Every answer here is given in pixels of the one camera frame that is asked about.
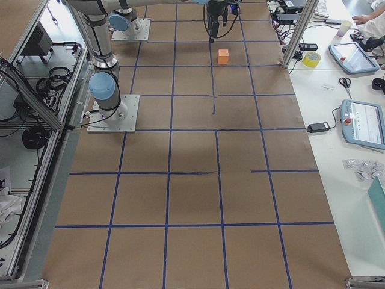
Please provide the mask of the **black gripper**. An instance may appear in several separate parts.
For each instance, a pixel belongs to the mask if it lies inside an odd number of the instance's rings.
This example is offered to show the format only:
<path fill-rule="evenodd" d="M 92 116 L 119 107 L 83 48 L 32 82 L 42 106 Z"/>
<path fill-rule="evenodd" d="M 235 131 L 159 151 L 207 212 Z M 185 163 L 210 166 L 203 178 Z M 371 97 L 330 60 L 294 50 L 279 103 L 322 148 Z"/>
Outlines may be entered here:
<path fill-rule="evenodd" d="M 210 0 L 206 4 L 207 13 L 209 15 L 208 19 L 208 34 L 209 42 L 214 42 L 218 37 L 218 30 L 220 27 L 219 20 L 217 17 L 222 16 L 222 26 L 227 26 L 228 21 L 228 6 L 230 5 L 229 1 L 215 1 Z"/>

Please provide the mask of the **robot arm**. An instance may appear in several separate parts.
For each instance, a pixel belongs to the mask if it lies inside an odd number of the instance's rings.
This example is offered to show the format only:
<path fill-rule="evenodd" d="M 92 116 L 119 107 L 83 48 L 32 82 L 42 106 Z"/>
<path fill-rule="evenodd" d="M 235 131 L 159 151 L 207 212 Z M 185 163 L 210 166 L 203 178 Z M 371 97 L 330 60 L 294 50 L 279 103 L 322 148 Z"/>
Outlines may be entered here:
<path fill-rule="evenodd" d="M 118 31 L 133 35 L 135 25 L 139 23 L 135 9 L 165 3 L 166 1 L 69 1 L 69 5 L 81 14 L 85 23 L 95 69 L 89 89 L 103 120 L 113 120 L 126 112 L 118 85 L 119 61 L 112 51 L 108 24 Z"/>
<path fill-rule="evenodd" d="M 142 29 L 136 8 L 114 10 L 109 16 L 109 24 L 129 36 L 138 34 Z"/>

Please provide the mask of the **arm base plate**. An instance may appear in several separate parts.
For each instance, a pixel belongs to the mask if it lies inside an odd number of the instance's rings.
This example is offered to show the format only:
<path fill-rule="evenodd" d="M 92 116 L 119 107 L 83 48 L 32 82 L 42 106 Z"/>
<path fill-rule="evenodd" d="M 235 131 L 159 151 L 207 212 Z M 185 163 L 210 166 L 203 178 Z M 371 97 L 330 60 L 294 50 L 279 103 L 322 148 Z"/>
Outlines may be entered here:
<path fill-rule="evenodd" d="M 140 95 L 123 94 L 116 112 L 99 109 L 96 101 L 93 109 L 98 110 L 90 116 L 91 124 L 87 126 L 88 133 L 118 133 L 135 132 L 137 124 Z"/>
<path fill-rule="evenodd" d="M 148 41 L 150 34 L 151 20 L 148 18 L 137 18 L 130 22 L 127 20 L 118 20 L 112 27 L 113 42 L 142 42 Z"/>

